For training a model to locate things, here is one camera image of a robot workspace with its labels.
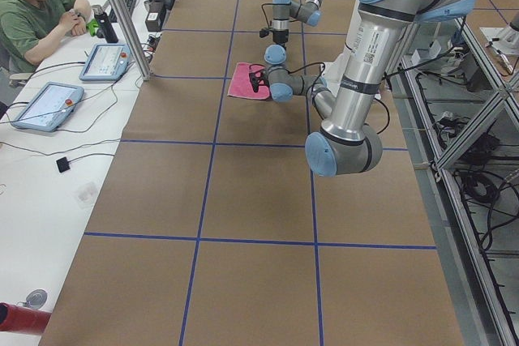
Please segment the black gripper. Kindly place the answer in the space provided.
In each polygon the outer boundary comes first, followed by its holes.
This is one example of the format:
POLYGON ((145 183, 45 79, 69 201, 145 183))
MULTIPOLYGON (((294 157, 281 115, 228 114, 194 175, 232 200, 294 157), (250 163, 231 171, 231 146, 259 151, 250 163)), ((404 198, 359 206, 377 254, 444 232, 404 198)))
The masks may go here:
POLYGON ((283 49, 286 48, 286 44, 289 40, 289 30, 288 29, 272 29, 272 39, 276 45, 281 46, 283 49))

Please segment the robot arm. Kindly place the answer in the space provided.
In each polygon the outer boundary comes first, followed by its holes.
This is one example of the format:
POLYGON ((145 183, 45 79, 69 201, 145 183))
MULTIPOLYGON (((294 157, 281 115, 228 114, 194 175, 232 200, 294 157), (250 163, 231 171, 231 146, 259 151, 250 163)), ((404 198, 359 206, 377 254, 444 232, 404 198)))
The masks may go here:
POLYGON ((266 48, 263 79, 276 102, 306 96, 322 118, 307 136, 306 159, 323 177, 363 173, 382 156, 382 143, 367 114, 403 30, 412 23, 439 22, 468 15, 475 0, 358 0, 360 24, 336 92, 321 76, 295 77, 285 66, 285 48, 266 48))
POLYGON ((273 42, 285 48, 289 40, 290 20, 316 26, 321 18, 323 0, 272 0, 272 22, 267 28, 272 33, 273 42))

